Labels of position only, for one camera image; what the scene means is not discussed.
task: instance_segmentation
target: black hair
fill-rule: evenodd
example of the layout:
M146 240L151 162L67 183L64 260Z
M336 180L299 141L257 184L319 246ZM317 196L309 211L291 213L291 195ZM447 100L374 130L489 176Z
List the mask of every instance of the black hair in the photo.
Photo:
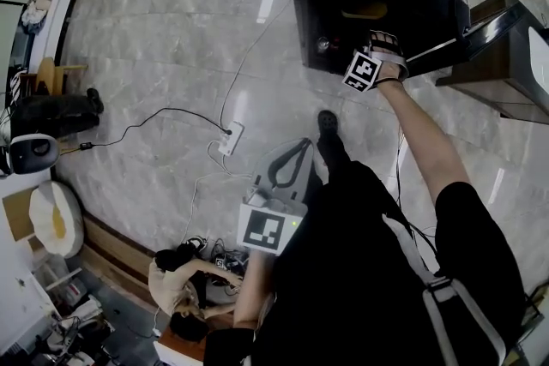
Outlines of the black hair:
M181 244L177 250L161 250L156 252L154 260L160 270L175 272L189 262L196 254L196 247L189 243Z
M208 324L197 319L193 314L183 317L181 313L174 313L170 320L170 329L181 339L190 342L199 342L209 332Z

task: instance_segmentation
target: electronics equipment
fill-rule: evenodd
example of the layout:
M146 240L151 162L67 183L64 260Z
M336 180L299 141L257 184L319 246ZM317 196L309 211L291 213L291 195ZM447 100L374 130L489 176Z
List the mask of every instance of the electronics equipment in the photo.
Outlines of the electronics equipment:
M237 244L279 255L298 229L313 160L310 139L284 143L263 156L240 205Z
M0 170L3 172L0 178L47 170L56 164L59 154L59 145L51 136L17 136L9 145L0 147Z

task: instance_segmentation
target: power strip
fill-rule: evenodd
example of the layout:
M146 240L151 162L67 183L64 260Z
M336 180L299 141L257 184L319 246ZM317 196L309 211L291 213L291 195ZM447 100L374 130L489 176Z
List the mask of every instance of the power strip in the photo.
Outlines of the power strip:
M230 156L234 152L234 148L236 148L237 143L244 132L244 125L236 121L232 121L229 123L227 129L231 131L231 134L221 135L219 151L221 154Z

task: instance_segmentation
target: black cable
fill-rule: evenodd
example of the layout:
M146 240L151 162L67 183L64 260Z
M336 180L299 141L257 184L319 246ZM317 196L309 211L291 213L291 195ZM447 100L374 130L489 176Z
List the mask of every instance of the black cable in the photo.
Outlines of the black cable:
M401 204L401 173L400 173L400 170L399 170L399 168L400 168L400 166L399 166L400 155L401 155L401 128L399 127L399 129L398 129L398 149L396 150L396 186L398 188L398 198L396 199L396 201L398 203L398 207L402 210L402 204ZM426 235L421 229L419 229L418 227L413 225L410 221L407 220L407 222L410 225L410 227L412 227L413 232L415 231L415 233L418 233L419 236L422 237L425 240L425 242L429 245L429 247L431 248L431 250L435 254L435 258L436 258L437 257L437 249L435 248L435 246L433 245L431 240L428 238L428 237L432 237L432 238L434 238L434 237L430 236L430 235ZM414 233L412 233L412 238L413 238L413 241L415 242L415 244L417 246L418 243L415 239L415 234Z
M205 121L208 121L209 123L215 125L218 129L220 129L221 131L223 131L224 133L230 135L232 132L230 129L224 129L223 127L221 127L218 123L215 123L214 121L212 121L211 119L209 119L208 117L205 117L203 115L200 115L198 113L195 113L193 111L189 111L189 110L185 110L185 109L179 109L177 107L162 107L160 110L156 111L155 113L153 113L151 116L149 116L147 119L145 119L142 123L140 123L139 125L130 125L129 127L126 127L126 130L124 131L124 134L122 135L122 137L120 139L118 139L117 141L114 141L114 142L109 142L109 143L95 143L95 144L92 144L94 147L109 147L110 145L114 145L115 143L119 143L122 141L122 139L126 136L126 133L128 133L128 130L129 129L132 129L132 128L136 128L138 129L139 127L142 127L146 122L150 121L153 117L155 117L156 115L158 115L161 111L164 111L164 110L175 110L175 111L184 111L185 113L189 113L191 115L195 115L195 116L198 116L198 117L201 117L202 119L204 119Z
M429 247L431 248L435 256L437 256L437 249L435 248L431 240L427 237L427 235L423 233L418 227L410 223L409 221L408 221L408 224L410 225L410 227L412 227L412 229L414 229L417 233L419 233L419 236L422 237L427 244L429 244Z
M84 150L90 150L92 149L93 147L109 147L110 145L114 145L114 144L117 144L119 142L121 142L123 140L123 138L128 134L128 130L129 129L138 129L139 127L142 127L145 123L147 123L148 121L150 121L153 117L155 117L156 115L158 115L161 111L164 111L164 110L173 110L173 111L183 111L185 113L189 113L190 115L194 115L194 116L197 116L197 117L201 117L202 119L204 119L205 121L208 121L209 123L215 125L215 127L217 127L218 129L220 129L221 131L223 131L223 133L226 133L227 135L230 135L232 133L232 131L230 129L224 129L223 127L221 127L218 123L215 123L214 121L212 121L210 118L208 117L205 117L199 113L195 113L193 111L190 111L190 110L185 110L185 109L179 109L177 107L162 107L160 110L156 111L155 113L153 113L151 116L149 116L147 119L145 119L142 123L138 124L138 125L130 125L128 127L126 127L126 130L124 131L124 133L122 134L122 137L120 139L118 139L117 141L113 141L113 142L109 142L109 143L91 143L91 142L87 142L87 143L81 143L80 144L80 147L74 149L74 150L71 150L71 151L66 151L65 153L62 153L61 155L64 156L65 154L70 154L70 153L75 153L76 151L84 151Z

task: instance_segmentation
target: white bean bag chair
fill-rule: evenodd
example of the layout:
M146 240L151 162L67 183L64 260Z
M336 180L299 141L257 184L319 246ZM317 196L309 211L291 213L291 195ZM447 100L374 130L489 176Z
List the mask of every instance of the white bean bag chair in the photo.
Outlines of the white bean bag chair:
M31 194L28 215L36 237L54 255L70 258L84 241L84 224L78 201L69 188L44 182Z

